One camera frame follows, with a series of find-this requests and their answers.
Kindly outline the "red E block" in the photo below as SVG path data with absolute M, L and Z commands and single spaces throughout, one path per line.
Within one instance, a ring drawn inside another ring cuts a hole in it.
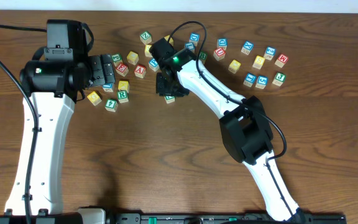
M 128 74 L 129 69 L 128 69 L 128 66 L 126 64 L 121 62 L 121 63 L 117 64 L 116 71 L 117 71 L 117 73 L 119 75 L 125 77 Z

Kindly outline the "green N block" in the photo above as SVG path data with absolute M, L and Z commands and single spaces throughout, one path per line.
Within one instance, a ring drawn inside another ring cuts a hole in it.
M 169 103 L 173 103 L 175 101 L 175 97 L 174 96 L 165 96 L 165 101 L 167 104 Z

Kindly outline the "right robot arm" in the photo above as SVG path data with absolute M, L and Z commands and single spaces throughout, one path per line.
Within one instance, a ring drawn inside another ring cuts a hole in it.
M 303 223 L 305 215 L 291 197 L 276 165 L 272 129 L 256 97 L 245 98 L 214 77 L 188 49 L 177 51 L 164 38 L 149 52 L 157 61 L 156 92 L 183 97 L 193 92 L 218 117 L 224 147 L 245 165 L 263 196 L 268 215 L 276 221 Z

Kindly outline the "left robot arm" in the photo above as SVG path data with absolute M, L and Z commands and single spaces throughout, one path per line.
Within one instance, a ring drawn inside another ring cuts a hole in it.
M 47 44 L 21 70 L 24 132 L 19 163 L 5 211 L 14 216 L 62 213 L 61 173 L 68 125 L 89 87 L 113 84 L 109 54 L 90 56 L 87 24 L 50 19 Z

